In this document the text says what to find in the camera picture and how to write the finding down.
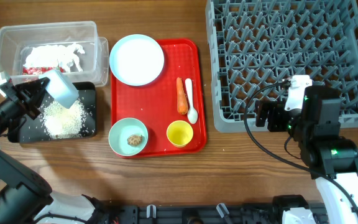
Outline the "orange carrot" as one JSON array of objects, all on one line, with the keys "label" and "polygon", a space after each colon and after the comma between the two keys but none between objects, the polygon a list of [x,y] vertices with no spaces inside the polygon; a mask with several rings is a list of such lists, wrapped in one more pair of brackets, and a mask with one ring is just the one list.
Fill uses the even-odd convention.
[{"label": "orange carrot", "polygon": [[176,79],[176,86],[177,86],[177,111],[179,114],[187,114],[188,103],[186,100],[183,82],[180,77]]}]

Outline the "yellow cup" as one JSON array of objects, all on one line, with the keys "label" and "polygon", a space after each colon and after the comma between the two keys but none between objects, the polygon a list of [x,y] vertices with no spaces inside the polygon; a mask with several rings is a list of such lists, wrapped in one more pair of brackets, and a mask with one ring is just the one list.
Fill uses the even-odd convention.
[{"label": "yellow cup", "polygon": [[167,139],[175,147],[185,147],[193,139],[193,135],[193,128],[186,121],[177,120],[168,125]]}]

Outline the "red snack wrapper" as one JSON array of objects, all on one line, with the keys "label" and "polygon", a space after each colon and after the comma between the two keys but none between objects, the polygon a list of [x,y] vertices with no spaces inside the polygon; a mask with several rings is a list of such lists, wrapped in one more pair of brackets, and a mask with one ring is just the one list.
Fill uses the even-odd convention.
[{"label": "red snack wrapper", "polygon": [[60,72],[64,72],[64,69],[62,67],[24,67],[22,69],[22,73],[24,75],[41,75],[50,70],[59,70]]}]

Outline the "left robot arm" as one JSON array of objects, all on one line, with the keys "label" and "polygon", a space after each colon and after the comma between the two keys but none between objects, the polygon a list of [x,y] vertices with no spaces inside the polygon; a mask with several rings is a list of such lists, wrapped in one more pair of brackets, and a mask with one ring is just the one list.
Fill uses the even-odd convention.
[{"label": "left robot arm", "polygon": [[[20,85],[0,84],[6,94],[0,103],[0,137],[14,133],[12,124],[25,115],[39,115],[52,83],[45,77]],[[99,200],[54,192],[38,173],[0,148],[0,223],[107,223],[109,217]]]}]

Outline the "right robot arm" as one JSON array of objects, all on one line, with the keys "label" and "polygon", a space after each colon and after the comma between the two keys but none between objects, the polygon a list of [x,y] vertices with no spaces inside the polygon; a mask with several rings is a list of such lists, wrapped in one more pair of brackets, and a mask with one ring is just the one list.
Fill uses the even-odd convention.
[{"label": "right robot arm", "polygon": [[285,85],[285,102],[256,102],[256,125],[271,132],[286,131],[300,148],[295,164],[265,148],[273,158],[310,173],[321,194],[330,223],[358,223],[358,148],[340,136],[341,98],[325,86]]}]

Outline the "light blue rice bowl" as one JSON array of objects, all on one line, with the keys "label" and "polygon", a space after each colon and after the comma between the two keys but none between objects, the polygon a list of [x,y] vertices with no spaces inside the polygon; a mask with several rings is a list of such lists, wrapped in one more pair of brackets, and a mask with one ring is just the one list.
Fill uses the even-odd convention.
[{"label": "light blue rice bowl", "polygon": [[74,84],[59,70],[49,70],[39,76],[39,79],[48,78],[46,91],[64,108],[69,109],[78,99],[79,93]]}]

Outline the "light green bowl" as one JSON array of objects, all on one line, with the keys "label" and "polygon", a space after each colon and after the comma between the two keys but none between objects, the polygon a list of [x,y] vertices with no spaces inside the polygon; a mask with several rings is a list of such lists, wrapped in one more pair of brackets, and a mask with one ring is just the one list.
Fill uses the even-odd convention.
[{"label": "light green bowl", "polygon": [[[143,141],[138,146],[130,146],[127,138],[133,134],[143,136]],[[149,140],[149,132],[143,122],[136,118],[123,118],[113,124],[109,131],[108,142],[111,149],[120,156],[130,157],[139,154],[146,147]]]}]

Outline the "white rice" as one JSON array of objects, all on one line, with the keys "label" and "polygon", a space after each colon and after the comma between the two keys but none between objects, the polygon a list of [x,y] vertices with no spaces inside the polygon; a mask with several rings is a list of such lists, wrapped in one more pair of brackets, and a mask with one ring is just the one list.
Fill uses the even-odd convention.
[{"label": "white rice", "polygon": [[83,138],[96,132],[91,115],[80,100],[76,100],[69,109],[53,101],[44,108],[40,120],[45,133],[52,139]]}]

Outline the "brown mushroom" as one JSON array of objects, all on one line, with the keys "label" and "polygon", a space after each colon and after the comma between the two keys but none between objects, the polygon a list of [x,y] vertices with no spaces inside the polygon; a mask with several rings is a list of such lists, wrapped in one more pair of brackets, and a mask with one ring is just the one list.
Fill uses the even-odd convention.
[{"label": "brown mushroom", "polygon": [[143,141],[143,136],[138,134],[133,134],[127,138],[128,145],[133,147],[140,145],[142,141]]}]

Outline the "white tissue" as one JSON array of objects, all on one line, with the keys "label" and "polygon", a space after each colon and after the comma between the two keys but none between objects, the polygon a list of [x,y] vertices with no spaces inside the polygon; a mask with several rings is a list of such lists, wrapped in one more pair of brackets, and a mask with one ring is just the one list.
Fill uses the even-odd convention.
[{"label": "white tissue", "polygon": [[25,59],[24,67],[58,67],[62,68],[64,72],[70,73],[72,66],[75,66],[78,72],[82,72],[78,54],[85,54],[85,50],[82,45],[76,43],[67,46],[43,45],[33,47],[30,55]]}]

